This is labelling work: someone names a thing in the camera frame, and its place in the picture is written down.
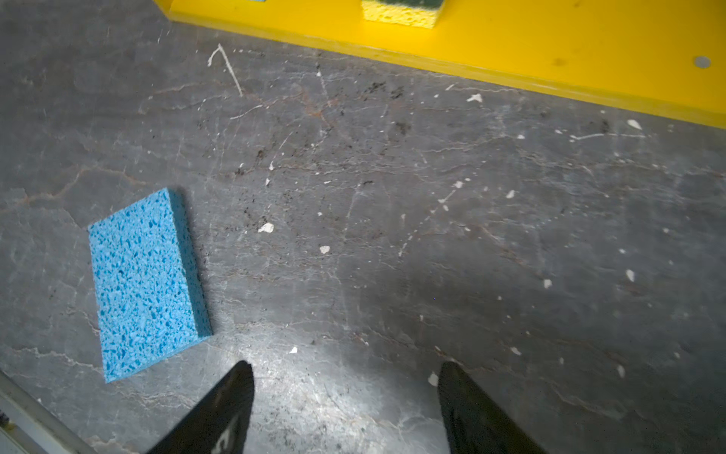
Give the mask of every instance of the yellow surface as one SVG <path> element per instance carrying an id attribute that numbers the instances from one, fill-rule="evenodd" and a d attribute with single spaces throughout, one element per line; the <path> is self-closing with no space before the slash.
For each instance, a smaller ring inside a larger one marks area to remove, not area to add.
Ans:
<path id="1" fill-rule="evenodd" d="M 436 24 L 437 9 L 411 8 L 390 5 L 376 0 L 363 0 L 363 18 L 390 24 L 411 25 L 413 27 L 433 28 Z"/>
<path id="2" fill-rule="evenodd" d="M 448 0 L 431 30 L 360 0 L 169 1 L 172 20 L 726 127 L 724 0 Z"/>

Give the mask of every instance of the sponge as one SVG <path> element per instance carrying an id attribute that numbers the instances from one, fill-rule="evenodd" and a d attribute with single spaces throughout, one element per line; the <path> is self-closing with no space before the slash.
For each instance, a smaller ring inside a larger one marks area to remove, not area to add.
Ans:
<path id="1" fill-rule="evenodd" d="M 365 20 L 433 28 L 444 0 L 363 0 Z"/>
<path id="2" fill-rule="evenodd" d="M 89 227 L 109 383 L 211 336 L 182 198 L 163 189 Z"/>

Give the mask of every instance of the yellow tray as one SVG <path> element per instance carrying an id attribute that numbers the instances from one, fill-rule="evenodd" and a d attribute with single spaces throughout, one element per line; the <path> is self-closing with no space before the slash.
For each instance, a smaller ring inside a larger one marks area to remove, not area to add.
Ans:
<path id="1" fill-rule="evenodd" d="M 156 2 L 181 22 L 726 128 L 725 0 L 446 0 L 433 30 L 368 22 L 360 0 Z"/>

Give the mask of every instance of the gray circle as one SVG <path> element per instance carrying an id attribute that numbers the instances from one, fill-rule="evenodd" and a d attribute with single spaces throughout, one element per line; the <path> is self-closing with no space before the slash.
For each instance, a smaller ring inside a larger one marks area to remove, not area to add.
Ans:
<path id="1" fill-rule="evenodd" d="M 693 59 L 693 64 L 696 65 L 697 68 L 706 69 L 711 66 L 711 59 L 704 57 L 703 55 L 699 55 Z"/>

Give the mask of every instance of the black pointed object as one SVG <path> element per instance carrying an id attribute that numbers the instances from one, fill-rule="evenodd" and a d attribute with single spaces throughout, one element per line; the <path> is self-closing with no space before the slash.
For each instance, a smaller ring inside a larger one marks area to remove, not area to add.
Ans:
<path id="1" fill-rule="evenodd" d="M 147 454 L 242 454 L 254 397 L 252 366 L 239 361 Z"/>
<path id="2" fill-rule="evenodd" d="M 545 454 L 457 363 L 441 366 L 438 391 L 452 454 Z"/>

